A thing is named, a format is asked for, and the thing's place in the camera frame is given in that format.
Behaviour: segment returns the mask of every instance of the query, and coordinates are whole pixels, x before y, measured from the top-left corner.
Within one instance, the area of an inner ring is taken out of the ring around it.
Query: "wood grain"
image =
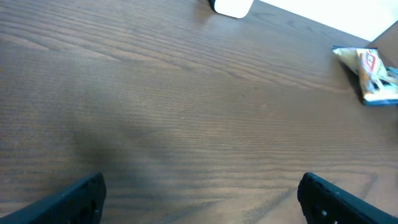
[[[0,0],[0,214],[100,170],[102,223],[305,223],[304,172],[398,215],[396,108],[330,54],[366,44],[262,2]]]

